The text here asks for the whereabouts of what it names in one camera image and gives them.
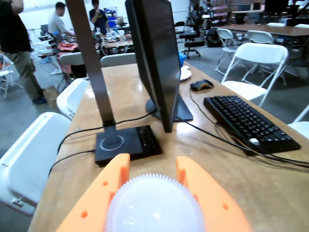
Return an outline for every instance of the red cloth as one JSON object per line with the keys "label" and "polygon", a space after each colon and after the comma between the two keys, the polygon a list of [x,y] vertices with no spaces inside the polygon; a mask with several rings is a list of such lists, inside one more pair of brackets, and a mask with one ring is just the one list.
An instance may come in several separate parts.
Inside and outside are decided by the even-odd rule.
{"label": "red cloth", "polygon": [[70,54],[72,51],[74,51],[75,48],[78,47],[78,44],[77,43],[60,43],[58,44],[58,48],[60,51],[63,51],[63,52],[59,52],[57,54],[57,59],[58,59],[58,63],[62,69],[62,71],[64,73],[67,73],[67,74],[72,74],[72,69],[71,69],[71,66],[70,65],[62,65],[59,61],[59,58],[64,55],[64,54]]}
{"label": "red cloth", "polygon": [[77,43],[60,43],[58,48],[60,51],[74,51],[78,47]]}

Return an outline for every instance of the brown table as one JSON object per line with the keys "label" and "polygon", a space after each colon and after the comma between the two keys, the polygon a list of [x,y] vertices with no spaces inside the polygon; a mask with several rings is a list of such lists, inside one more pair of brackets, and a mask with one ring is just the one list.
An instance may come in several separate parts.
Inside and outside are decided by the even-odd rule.
{"label": "brown table", "polygon": [[216,27],[222,29],[228,29],[237,33],[247,33],[249,30],[266,31],[273,35],[284,35],[284,36],[309,36],[309,29],[307,28],[296,28],[296,27],[270,27],[268,25],[255,25],[255,24],[242,24],[242,25],[231,25]]}
{"label": "brown table", "polygon": [[[193,93],[203,111],[207,96],[234,94],[219,82],[189,65],[192,78],[181,84],[180,94],[191,110],[194,125],[218,134],[190,100],[189,83],[211,80],[215,88]],[[136,64],[103,69],[116,121],[145,115],[149,95],[139,79]],[[251,106],[281,127],[303,148],[277,154],[286,158],[309,161],[308,140],[266,111]],[[173,133],[164,133],[160,121],[145,119],[117,125],[119,129],[151,125],[163,154],[134,160],[130,164],[130,178],[141,174],[158,173],[176,178],[176,157],[188,156],[199,163],[235,199],[256,232],[307,232],[309,228],[309,174],[273,168],[247,157],[242,150],[225,144],[184,123],[175,123]],[[89,87],[81,100],[69,132],[102,126],[93,90]],[[62,146],[58,159],[93,149],[96,133],[77,134]],[[78,155],[59,163],[52,171],[42,199],[37,206],[29,232],[54,232],[77,203],[93,180],[101,172],[94,162],[94,154]]]}

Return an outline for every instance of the gray shirt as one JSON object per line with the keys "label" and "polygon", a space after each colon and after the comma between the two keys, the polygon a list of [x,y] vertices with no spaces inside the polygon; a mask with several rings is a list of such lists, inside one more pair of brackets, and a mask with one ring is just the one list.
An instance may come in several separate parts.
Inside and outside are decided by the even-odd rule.
{"label": "gray shirt", "polygon": [[64,23],[63,23],[62,19],[55,12],[49,18],[48,32],[53,34],[56,31],[58,31],[60,34],[62,34],[64,32],[66,32],[67,30],[64,27]]}

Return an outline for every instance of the cable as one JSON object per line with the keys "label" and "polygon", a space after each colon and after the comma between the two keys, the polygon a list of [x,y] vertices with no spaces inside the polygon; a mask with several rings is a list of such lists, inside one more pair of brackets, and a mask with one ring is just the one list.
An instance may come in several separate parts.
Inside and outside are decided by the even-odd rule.
{"label": "cable", "polygon": [[[195,105],[197,105],[197,107],[198,107],[198,109],[200,110],[200,112],[201,112],[211,123],[213,123],[216,127],[219,126],[219,127],[223,128],[223,129],[225,129],[226,131],[229,131],[230,133],[233,133],[233,134],[235,134],[235,135],[237,136],[237,133],[235,133],[234,131],[229,130],[228,128],[225,128],[224,126],[222,126],[222,125],[220,125],[220,124],[218,124],[218,123],[213,122],[213,121],[205,114],[205,112],[202,111],[202,109],[200,108],[199,104],[193,99],[191,91],[189,91],[189,92],[190,92],[190,98],[191,98],[191,100],[195,103]],[[234,137],[234,136],[232,136],[232,135],[230,135],[230,136],[233,137],[235,140],[237,140],[238,142],[240,142],[241,144],[244,145],[244,143],[243,143],[241,140],[239,140],[238,138],[236,138],[236,137]],[[306,166],[306,165],[309,165],[309,162],[279,157],[279,156],[273,155],[273,154],[271,154],[271,153],[265,151],[264,149],[259,148],[260,150],[262,150],[262,151],[267,155],[267,156],[266,156],[265,154],[258,153],[258,152],[252,150],[251,148],[249,148],[249,147],[247,147],[247,146],[245,146],[245,147],[246,147],[245,150],[249,150],[249,151],[251,151],[251,152],[254,152],[255,154],[257,154],[257,155],[259,155],[259,156],[263,156],[263,157],[266,158],[266,159],[272,159],[272,160],[276,160],[276,161],[283,162],[283,163],[286,163],[286,164],[295,164],[296,166],[309,168],[308,166]]]}
{"label": "cable", "polygon": [[59,150],[63,144],[63,142],[68,138],[70,137],[71,135],[74,135],[74,134],[77,134],[77,133],[81,133],[81,132],[86,132],[86,131],[95,131],[95,130],[99,130],[99,129],[102,129],[103,127],[96,127],[96,128],[90,128],[90,129],[85,129],[85,130],[78,130],[76,132],[73,132],[73,133],[70,133],[68,134],[66,137],[63,138],[63,140],[60,142],[59,146],[58,146],[58,151],[57,151],[57,154],[59,153]]}
{"label": "cable", "polygon": [[131,121],[136,121],[136,120],[140,120],[140,119],[143,119],[149,115],[152,115],[153,113],[155,113],[157,110],[153,110],[152,112],[142,116],[142,117],[138,117],[138,118],[134,118],[134,119],[128,119],[128,120],[124,120],[124,121],[120,121],[120,122],[116,122],[116,124],[121,124],[121,123],[125,123],[125,122],[131,122]]}
{"label": "cable", "polygon": [[67,156],[67,157],[65,157],[65,158],[62,158],[62,159],[58,160],[58,161],[57,161],[56,163],[54,163],[54,165],[50,168],[49,173],[48,173],[48,177],[49,177],[50,173],[52,172],[52,169],[53,169],[58,163],[60,163],[61,161],[66,160],[66,159],[68,159],[68,158],[70,158],[70,157],[79,155],[79,154],[90,153],[90,152],[95,152],[95,151],[96,151],[95,149],[92,149],[92,150],[89,150],[89,151],[82,151],[82,152],[78,152],[78,153],[75,153],[75,154],[73,154],[73,155],[69,155],[69,156]]}
{"label": "cable", "polygon": [[[136,121],[136,120],[140,120],[142,118],[145,118],[151,114],[153,114],[154,112],[156,112],[157,110],[153,110],[152,112],[142,116],[142,117],[138,117],[138,118],[134,118],[134,119],[128,119],[128,120],[124,120],[124,121],[121,121],[121,122],[116,122],[116,124],[121,124],[121,123],[125,123],[125,122],[131,122],[131,121]],[[73,133],[70,133],[68,134],[66,137],[63,138],[63,140],[60,142],[59,146],[58,146],[58,150],[57,150],[57,154],[59,153],[60,151],[60,148],[63,144],[63,142],[68,138],[70,137],[71,135],[74,135],[74,134],[77,134],[77,133],[81,133],[81,132],[86,132],[86,131],[95,131],[95,130],[99,130],[99,129],[102,129],[103,127],[96,127],[96,128],[90,128],[90,129],[85,129],[85,130],[79,130],[79,131],[75,131]]]}
{"label": "cable", "polygon": [[203,133],[205,133],[205,134],[208,134],[208,135],[210,135],[210,136],[212,136],[212,137],[214,137],[214,138],[216,138],[216,139],[219,139],[219,140],[221,140],[221,141],[223,141],[223,142],[225,142],[225,143],[227,143],[227,144],[230,144],[230,145],[235,146],[235,147],[237,147],[237,148],[240,148],[240,149],[242,149],[242,150],[250,151],[249,149],[247,149],[247,148],[245,148],[245,147],[243,147],[243,146],[239,146],[239,145],[237,145],[237,144],[231,143],[231,142],[228,141],[228,140],[225,140],[225,139],[223,139],[223,138],[221,138],[221,137],[219,137],[219,136],[217,136],[217,135],[214,135],[214,134],[212,134],[212,133],[210,133],[210,132],[208,132],[208,131],[205,131],[205,130],[201,129],[200,127],[197,127],[197,126],[195,126],[195,125],[193,125],[193,124],[191,124],[191,123],[189,123],[189,122],[187,122],[187,121],[181,119],[181,118],[178,117],[177,115],[175,115],[175,117],[178,118],[180,121],[182,121],[182,122],[184,122],[184,123],[190,125],[191,127],[194,127],[195,129],[197,129],[197,130],[199,130],[199,131],[201,131],[201,132],[203,132]]}

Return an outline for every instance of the black shirt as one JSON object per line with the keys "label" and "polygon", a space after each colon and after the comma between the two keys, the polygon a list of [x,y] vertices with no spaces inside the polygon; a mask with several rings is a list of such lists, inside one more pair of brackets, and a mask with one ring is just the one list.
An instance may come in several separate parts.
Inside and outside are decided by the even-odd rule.
{"label": "black shirt", "polygon": [[[92,9],[91,11],[89,11],[90,21],[93,19],[95,14],[96,14],[96,10],[95,9]],[[97,21],[95,23],[95,30],[97,31],[97,28],[100,28],[101,32],[103,34],[106,34],[107,33],[106,22],[107,22],[107,17],[105,15],[105,13],[104,13],[104,11],[100,10],[100,14],[98,15],[98,19],[97,19]]]}
{"label": "black shirt", "polygon": [[27,29],[10,2],[0,0],[0,46],[5,53],[29,52],[31,45]]}

